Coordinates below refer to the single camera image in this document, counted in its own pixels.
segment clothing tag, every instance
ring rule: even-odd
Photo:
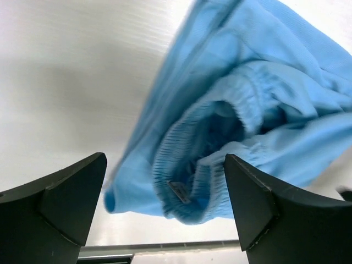
[[[187,187],[184,183],[169,181],[168,185],[185,205],[191,203],[188,199]]]

